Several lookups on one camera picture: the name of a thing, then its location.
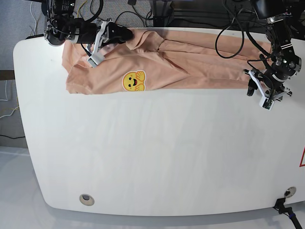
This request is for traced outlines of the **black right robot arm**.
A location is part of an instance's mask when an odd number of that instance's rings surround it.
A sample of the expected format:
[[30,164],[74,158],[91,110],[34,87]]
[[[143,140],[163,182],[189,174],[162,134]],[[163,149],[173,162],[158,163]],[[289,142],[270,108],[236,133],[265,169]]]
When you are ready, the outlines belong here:
[[123,44],[133,39],[128,28],[112,21],[97,21],[103,9],[103,1],[93,16],[87,20],[75,18],[74,0],[47,0],[45,39],[52,46],[60,46],[66,40],[80,44],[90,58],[97,58],[100,48],[109,44]]

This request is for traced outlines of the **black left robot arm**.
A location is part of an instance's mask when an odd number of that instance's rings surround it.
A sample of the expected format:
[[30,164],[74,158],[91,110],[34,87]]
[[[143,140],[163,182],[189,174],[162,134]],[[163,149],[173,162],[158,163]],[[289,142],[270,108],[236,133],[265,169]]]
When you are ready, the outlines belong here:
[[257,62],[262,62],[265,72],[261,72],[256,67],[251,70],[244,70],[249,75],[247,95],[253,96],[258,90],[262,96],[261,107],[270,109],[275,101],[281,101],[285,94],[292,96],[290,89],[284,87],[284,82],[300,72],[302,59],[295,54],[291,43],[289,28],[283,15],[286,7],[282,0],[252,0],[250,2],[256,16],[260,20],[266,20],[264,26],[266,36],[271,43],[271,51],[266,51],[252,37],[248,27],[243,27],[240,21],[223,0],[222,5],[226,11],[232,15],[232,23],[237,23],[242,34],[241,45],[244,45],[245,38],[261,52]]

